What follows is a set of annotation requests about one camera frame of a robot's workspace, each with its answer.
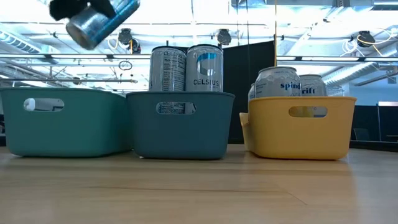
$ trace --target bin handle cutout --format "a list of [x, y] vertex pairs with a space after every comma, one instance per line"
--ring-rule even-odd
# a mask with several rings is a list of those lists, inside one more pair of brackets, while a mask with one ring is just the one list
[[294, 118], [324, 118], [328, 114], [328, 108], [324, 106], [293, 106], [289, 109], [289, 115]]
[[187, 114], [191, 115], [194, 114], [197, 110], [195, 104], [191, 102], [173, 102], [173, 101], [166, 101], [166, 102], [159, 102], [156, 104], [155, 108], [156, 112], [161, 115], [165, 114]]
[[64, 106], [63, 100], [58, 98], [28, 98], [23, 104], [26, 111], [35, 112], [59, 112]]

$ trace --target white can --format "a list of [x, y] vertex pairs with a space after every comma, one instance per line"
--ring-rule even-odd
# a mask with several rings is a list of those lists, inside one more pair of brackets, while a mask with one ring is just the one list
[[[175, 47], [156, 47], [150, 56], [149, 91], [185, 90], [185, 52]], [[184, 103], [161, 103], [160, 113], [184, 114]]]
[[250, 101], [256, 97], [256, 90], [254, 88], [255, 87], [254, 84], [255, 83], [253, 83], [250, 87], [249, 94], [248, 94], [248, 99], [249, 99], [248, 101]]
[[268, 96], [301, 96], [296, 69], [270, 67], [260, 70], [256, 79], [256, 98]]
[[223, 91], [223, 51], [214, 45], [199, 44], [188, 49], [186, 91]]
[[[327, 96], [326, 85], [320, 75], [301, 75], [300, 82], [302, 96]], [[327, 109], [321, 105], [309, 109], [316, 118], [322, 118], [327, 114]]]
[[302, 96], [327, 96], [326, 85], [320, 75], [301, 75]]

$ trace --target wooden table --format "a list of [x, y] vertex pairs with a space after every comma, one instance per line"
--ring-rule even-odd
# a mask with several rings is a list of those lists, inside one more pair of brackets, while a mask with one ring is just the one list
[[341, 161], [34, 159], [0, 148], [0, 223], [398, 223], [398, 154]]

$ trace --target can lid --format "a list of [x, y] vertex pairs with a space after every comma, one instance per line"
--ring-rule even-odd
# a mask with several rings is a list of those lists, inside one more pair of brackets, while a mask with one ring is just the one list
[[174, 47], [174, 46], [158, 46], [158, 47], [153, 48], [153, 49], [152, 49], [152, 52], [153, 52], [154, 50], [162, 49], [162, 48], [175, 49], [175, 50], [179, 50], [179, 51], [185, 53], [184, 50], [181, 50], [181, 49], [179, 49], [178, 47]]
[[316, 75], [316, 74], [306, 74], [306, 75], [299, 75], [300, 77], [321, 77], [321, 75]]
[[293, 67], [288, 67], [288, 66], [278, 66], [278, 67], [269, 67], [269, 68], [263, 68], [259, 71], [259, 73], [266, 71], [266, 70], [271, 70], [271, 69], [278, 69], [278, 68], [287, 68], [287, 69], [292, 69], [295, 72], [297, 72], [297, 69], [293, 68]]
[[217, 48], [217, 49], [223, 50], [221, 47], [215, 46], [215, 45], [213, 45], [213, 44], [198, 44], [198, 45], [194, 45], [194, 46], [188, 48], [188, 51], [191, 50], [191, 49], [193, 49], [193, 48], [195, 48], [195, 47], [215, 47], [215, 48]]

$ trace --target aluminum can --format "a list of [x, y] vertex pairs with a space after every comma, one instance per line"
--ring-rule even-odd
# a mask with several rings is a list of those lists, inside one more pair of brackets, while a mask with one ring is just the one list
[[110, 0], [110, 3], [116, 13], [113, 18], [97, 12], [92, 6], [70, 18], [67, 32], [84, 49], [93, 50], [140, 6], [139, 0]]
[[[184, 91], [185, 62], [184, 51], [175, 47], [156, 47], [150, 56], [149, 91]], [[161, 103], [159, 113], [184, 114], [185, 104], [177, 102]]]
[[254, 99], [256, 97], [256, 90], [255, 90], [255, 83], [253, 83], [250, 87], [249, 94], [248, 94], [248, 101]]
[[302, 96], [327, 96], [326, 85], [320, 75], [301, 75]]
[[186, 91], [223, 91], [223, 50], [210, 44], [188, 49]]
[[[302, 96], [327, 96], [326, 85], [320, 75], [301, 75], [301, 94]], [[312, 116], [322, 118], [326, 116], [327, 109], [322, 106], [306, 108], [312, 111]]]
[[265, 68], [259, 72], [255, 89], [256, 98], [301, 96], [300, 77], [292, 67]]

